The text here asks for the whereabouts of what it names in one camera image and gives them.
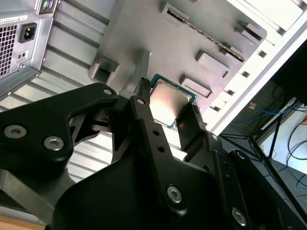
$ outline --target black cable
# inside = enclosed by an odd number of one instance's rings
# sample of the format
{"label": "black cable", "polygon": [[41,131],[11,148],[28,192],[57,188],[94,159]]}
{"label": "black cable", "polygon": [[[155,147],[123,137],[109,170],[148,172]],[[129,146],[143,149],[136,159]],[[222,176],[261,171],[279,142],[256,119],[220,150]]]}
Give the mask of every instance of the black cable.
{"label": "black cable", "polygon": [[281,172],[282,170],[285,170],[285,169],[287,169],[288,167],[286,166],[286,167],[284,167],[284,168],[282,168],[282,169],[280,169],[280,170],[278,170],[278,172]]}
{"label": "black cable", "polygon": [[306,188],[302,188],[299,186],[299,184],[303,184],[301,182],[301,180],[306,176],[306,174],[302,175],[301,178],[298,179],[298,181],[296,182],[296,186],[300,189],[300,190],[303,190],[303,191],[307,191],[307,187]]}
{"label": "black cable", "polygon": [[257,130],[257,128],[258,128],[258,126],[259,126],[259,124],[260,124],[260,122],[261,122],[262,117],[263,117],[263,113],[261,114],[261,116],[260,116],[260,118],[259,118],[259,120],[258,120],[258,122],[257,122],[257,124],[256,124],[256,126],[255,126],[255,128],[254,128],[254,130],[250,133],[249,136],[253,135],[254,132]]}
{"label": "black cable", "polygon": [[256,152],[255,152],[255,150],[252,148],[252,146],[251,146],[251,143],[250,143],[250,140],[249,140],[249,139],[248,139],[248,144],[249,144],[249,147],[250,147],[250,151],[251,151],[251,152],[253,151],[254,153],[256,153]]}
{"label": "black cable", "polygon": [[297,196],[297,198],[302,197],[302,196],[307,196],[307,194],[304,194],[304,195],[298,195],[298,196]]}
{"label": "black cable", "polygon": [[307,113],[307,110],[299,110],[300,108],[293,108],[293,109],[290,109],[290,110],[294,110],[294,111],[300,111],[300,112],[303,112],[303,113]]}
{"label": "black cable", "polygon": [[[290,141],[291,141],[291,138],[292,138],[292,136],[293,136],[293,134],[294,134],[294,132],[296,131],[296,129],[304,122],[304,121],[306,121],[307,120],[307,118],[305,118],[301,123],[299,123],[293,130],[292,130],[292,132],[291,132],[291,134],[290,134],[290,137],[289,137],[289,139],[288,139],[288,144],[287,144],[287,148],[288,148],[288,152],[289,152],[289,154],[290,154],[290,156],[292,156],[292,153],[291,153],[291,151],[290,151]],[[307,158],[298,158],[298,157],[296,157],[296,156],[292,156],[293,158],[295,158],[295,159],[297,159],[297,160],[307,160]]]}
{"label": "black cable", "polygon": [[[304,183],[302,183],[302,182],[300,181],[302,178],[301,178],[301,179],[297,179],[297,177],[294,176],[294,174],[290,171],[290,167],[289,167],[289,165],[288,165],[290,158],[291,158],[291,157],[294,157],[294,156],[293,156],[293,153],[297,150],[298,147],[300,147],[302,144],[304,144],[304,143],[306,143],[306,142],[307,142],[307,140],[302,141],[301,143],[299,143],[299,144],[293,149],[292,152],[290,152],[290,155],[289,155],[288,159],[286,160],[286,166],[288,167],[289,173],[293,176],[294,179],[296,179],[297,184],[300,183],[300,184],[302,184],[304,187],[307,188],[307,185],[305,185]],[[301,160],[301,161],[307,160],[307,158],[296,158],[296,159]]]}

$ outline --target hole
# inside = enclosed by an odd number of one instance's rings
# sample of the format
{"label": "hole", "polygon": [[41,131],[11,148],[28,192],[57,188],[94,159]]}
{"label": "hole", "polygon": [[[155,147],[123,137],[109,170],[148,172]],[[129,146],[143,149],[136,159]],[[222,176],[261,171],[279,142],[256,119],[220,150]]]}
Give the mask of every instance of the hole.
{"label": "hole", "polygon": [[162,146],[158,146],[158,150],[159,150],[160,152],[165,152],[165,149],[164,149]]}
{"label": "hole", "polygon": [[249,73],[247,73],[246,71],[244,71],[243,73],[242,73],[242,76],[244,76],[244,77],[246,77],[246,78],[248,78],[249,77]]}
{"label": "hole", "polygon": [[214,106],[214,107],[210,106],[210,108],[212,108],[213,110],[215,110],[217,112],[219,112],[221,110],[219,107],[216,107],[216,106]]}
{"label": "hole", "polygon": [[206,164],[204,167],[203,167],[205,170],[207,170],[208,172],[210,171],[210,168],[209,168],[209,165]]}
{"label": "hole", "polygon": [[12,128],[12,129],[11,129],[11,133],[12,133],[12,134],[21,134],[21,131],[20,131],[20,129],[18,129],[18,128]]}
{"label": "hole", "polygon": [[228,180],[228,181],[233,182],[233,180],[232,180],[231,176],[226,175],[226,178],[227,178],[227,180]]}
{"label": "hole", "polygon": [[145,104],[145,101],[143,101],[142,99],[137,99],[137,102],[140,104]]}
{"label": "hole", "polygon": [[49,144],[53,146],[58,146],[59,142],[57,140],[50,140]]}
{"label": "hole", "polygon": [[111,94],[112,94],[112,91],[105,89],[105,90],[104,90],[104,93],[106,93],[106,94],[108,94],[108,95],[111,95]]}
{"label": "hole", "polygon": [[175,190],[172,190],[172,191],[171,191],[171,194],[174,196],[174,198],[177,198],[177,197],[178,197],[178,193],[177,193]]}
{"label": "hole", "polygon": [[160,135],[160,133],[158,131],[156,131],[156,130],[153,131],[153,134],[155,134],[156,136]]}
{"label": "hole", "polygon": [[224,165],[224,167],[227,168],[227,169],[230,168],[230,167],[229,167],[229,164],[228,164],[227,162],[224,162],[223,165]]}

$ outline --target rectangular cutout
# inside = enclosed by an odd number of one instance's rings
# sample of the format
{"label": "rectangular cutout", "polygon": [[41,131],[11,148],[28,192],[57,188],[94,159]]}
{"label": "rectangular cutout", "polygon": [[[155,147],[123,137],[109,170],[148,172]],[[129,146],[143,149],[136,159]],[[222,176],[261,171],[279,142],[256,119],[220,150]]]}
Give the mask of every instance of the rectangular cutout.
{"label": "rectangular cutout", "polygon": [[248,78],[249,77],[249,73],[247,73],[246,71],[244,71],[243,73],[242,73],[242,76],[244,76],[244,77],[246,77],[246,78]]}
{"label": "rectangular cutout", "polygon": [[267,54],[264,51],[260,51],[258,55],[262,58],[265,58],[265,56],[267,56]]}
{"label": "rectangular cutout", "polygon": [[217,111],[217,112],[219,112],[221,109],[220,108],[218,108],[218,107],[216,107],[216,106],[210,106],[210,108],[212,108],[213,110],[215,110],[215,111]]}
{"label": "rectangular cutout", "polygon": [[180,18],[183,18],[185,20],[189,20],[189,17],[185,15],[183,12],[180,10],[176,9],[169,3],[164,3],[164,7],[162,9],[162,14],[168,17],[172,22],[176,23],[178,26],[183,26],[184,22],[179,20]]}

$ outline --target metal panel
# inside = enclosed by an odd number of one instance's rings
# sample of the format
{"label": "metal panel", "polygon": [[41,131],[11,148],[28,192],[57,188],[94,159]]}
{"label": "metal panel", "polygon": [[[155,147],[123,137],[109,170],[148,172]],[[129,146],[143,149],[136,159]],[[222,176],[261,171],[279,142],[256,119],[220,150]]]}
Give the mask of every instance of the metal panel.
{"label": "metal panel", "polygon": [[88,0],[76,0],[76,2],[88,7],[92,11],[102,15],[103,17],[110,19],[112,12],[115,8],[117,0],[99,0],[99,1],[88,1]]}
{"label": "metal panel", "polygon": [[37,89],[35,89],[31,86],[28,86],[28,85],[25,85],[21,89],[17,90],[15,92],[15,94],[17,94],[17,95],[19,95],[23,98],[26,98],[26,99],[28,99],[32,102],[50,97],[49,94],[42,92],[40,90],[37,90]]}
{"label": "metal panel", "polygon": [[16,108],[18,106],[22,106],[24,104],[26,104],[26,103],[21,102],[19,100],[16,100],[16,99],[14,99],[12,97],[7,97],[7,98],[5,98],[4,100],[2,100],[0,102],[0,106],[3,106],[5,108],[7,108],[7,109],[13,109],[13,108]]}
{"label": "metal panel", "polygon": [[93,40],[94,42],[99,43],[100,39],[101,39],[101,33],[96,31],[95,29],[92,29],[91,27],[83,24],[82,22],[79,22],[77,20],[75,20],[74,18],[71,18],[70,16],[62,13],[62,12],[57,12],[56,16],[55,16],[55,20],[74,30],[75,32]]}
{"label": "metal panel", "polygon": [[95,47],[57,27],[54,27],[52,30],[49,45],[60,50],[61,52],[66,53],[67,55],[79,59],[88,65],[92,64],[97,52]]}
{"label": "metal panel", "polygon": [[[266,31],[225,0],[167,2],[171,6],[161,7],[159,0],[120,1],[97,55],[120,65],[109,85],[117,92],[131,91],[138,82],[136,60],[142,50],[149,50],[146,77],[151,80],[158,73],[180,84],[186,76],[213,92],[194,101],[206,109],[252,56]],[[199,53],[206,60],[201,61]]]}
{"label": "metal panel", "polygon": [[54,51],[47,51],[44,67],[47,67],[48,69],[51,69],[56,73],[64,75],[72,79],[73,81],[80,83],[83,86],[93,83],[87,77],[88,69],[74,62],[71,62],[70,60],[62,57],[60,54],[57,54]]}
{"label": "metal panel", "polygon": [[62,12],[66,16],[70,17],[71,19],[75,20],[76,22],[79,22],[80,24],[86,25],[89,28],[92,28],[93,30],[95,30],[99,33],[102,33],[102,34],[104,33],[104,31],[107,27],[107,25],[104,24],[103,22],[100,22],[99,20],[97,20],[97,19],[91,17],[90,15],[84,13],[83,11],[69,5],[66,2],[62,2],[59,5],[59,15],[60,16],[56,16],[56,18],[55,18],[56,21],[58,21],[59,23],[65,24],[63,22],[66,21],[66,20],[63,19],[63,17],[61,16],[62,14],[60,14],[60,12]]}

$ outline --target cable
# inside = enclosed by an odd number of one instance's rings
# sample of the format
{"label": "cable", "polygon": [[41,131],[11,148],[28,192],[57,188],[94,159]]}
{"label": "cable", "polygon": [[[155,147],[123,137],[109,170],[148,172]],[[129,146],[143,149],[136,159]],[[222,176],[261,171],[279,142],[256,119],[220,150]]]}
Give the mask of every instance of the cable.
{"label": "cable", "polygon": [[292,110],[292,109],[295,109],[295,108],[296,108],[296,107],[295,107],[294,103],[293,103],[291,106],[287,107],[287,108],[286,108],[284,111],[282,111],[282,112],[279,112],[280,110],[266,111],[266,110],[261,109],[261,108],[259,108],[259,107],[257,107],[257,106],[255,107],[255,109],[258,110],[258,111],[261,111],[261,112],[266,113],[266,114],[272,114],[272,115],[285,114],[285,113],[287,113],[289,110]]}
{"label": "cable", "polygon": [[285,170],[285,169],[287,169],[287,168],[288,168],[288,167],[286,166],[286,167],[284,167],[284,168],[278,170],[278,172],[281,172],[282,170]]}
{"label": "cable", "polygon": [[307,110],[299,110],[299,109],[306,109],[306,108],[303,108],[303,107],[297,107],[297,108],[293,108],[291,110],[294,110],[294,111],[299,111],[299,112],[303,112],[303,113],[306,113]]}
{"label": "cable", "polygon": [[304,194],[304,195],[298,195],[298,196],[297,196],[297,198],[302,197],[302,196],[307,196],[307,194]]}
{"label": "cable", "polygon": [[[306,121],[306,120],[307,120],[307,118],[305,118],[301,123],[299,123],[299,124],[293,129],[293,131],[292,131],[291,134],[290,134],[290,137],[289,137],[289,139],[288,139],[288,144],[287,144],[288,152],[289,152],[290,155],[291,155],[291,151],[290,151],[290,141],[291,141],[291,138],[292,138],[294,132],[296,131],[296,129],[297,129],[304,121]],[[292,157],[295,158],[295,159],[297,159],[297,160],[307,160],[307,158],[298,158],[298,157],[296,157],[296,156],[292,156]]]}
{"label": "cable", "polygon": [[257,117],[255,117],[255,118],[251,119],[251,120],[244,121],[244,122],[232,122],[231,124],[233,124],[233,125],[244,125],[244,124],[247,124],[247,123],[256,121],[256,120],[262,118],[263,116],[267,116],[267,115],[270,115],[270,114],[260,115],[260,116],[257,116]]}
{"label": "cable", "polygon": [[260,119],[258,120],[258,122],[257,122],[257,124],[256,124],[256,126],[255,126],[255,128],[253,129],[253,131],[250,133],[249,136],[254,135],[255,131],[257,130],[258,126],[260,125],[260,122],[261,122],[261,119],[262,119],[263,115],[264,115],[264,114],[262,113],[261,116],[260,116]]}
{"label": "cable", "polygon": [[287,113],[287,112],[288,112],[289,110],[291,110],[291,109],[292,109],[292,106],[289,106],[288,108],[286,108],[285,111],[283,111],[283,112],[281,112],[281,113],[276,113],[276,112],[278,112],[278,111],[280,111],[280,110],[275,110],[275,111],[268,112],[268,111],[265,111],[265,110],[257,109],[257,110],[259,110],[259,111],[261,111],[261,112],[263,112],[263,113],[265,113],[265,114],[264,114],[264,115],[262,114],[262,115],[260,115],[260,116],[257,116],[257,117],[255,117],[255,118],[253,118],[253,119],[251,119],[251,120],[248,120],[248,121],[244,121],[244,122],[232,122],[231,124],[233,124],[233,125],[245,125],[245,124],[248,124],[248,123],[250,123],[250,122],[256,121],[256,120],[258,120],[258,119],[261,119],[263,116],[266,116],[266,115],[284,114],[284,113]]}
{"label": "cable", "polygon": [[[298,179],[298,181],[296,182],[296,186],[298,189],[303,190],[303,191],[307,191],[307,187],[306,185],[304,185],[301,180],[306,176],[306,174],[302,175],[301,178]],[[299,184],[303,184],[306,188],[302,188],[299,186]]]}
{"label": "cable", "polygon": [[[289,168],[289,165],[288,165],[290,158],[291,158],[291,157],[294,157],[294,156],[293,156],[293,153],[297,150],[297,148],[299,148],[302,144],[304,144],[304,143],[306,143],[306,142],[307,142],[307,140],[302,141],[301,143],[299,143],[299,144],[293,149],[292,152],[289,152],[290,155],[289,155],[288,159],[286,160],[286,166],[288,167],[289,173],[293,176],[293,178],[296,179],[296,181],[297,181],[297,184],[296,184],[296,185],[302,184],[304,187],[307,188],[307,185],[305,185],[304,183],[301,182],[302,178],[297,179],[297,177],[294,176],[293,173],[290,171],[290,168]],[[303,160],[307,160],[307,158],[299,158],[298,160],[302,160],[302,161],[303,161]]]}

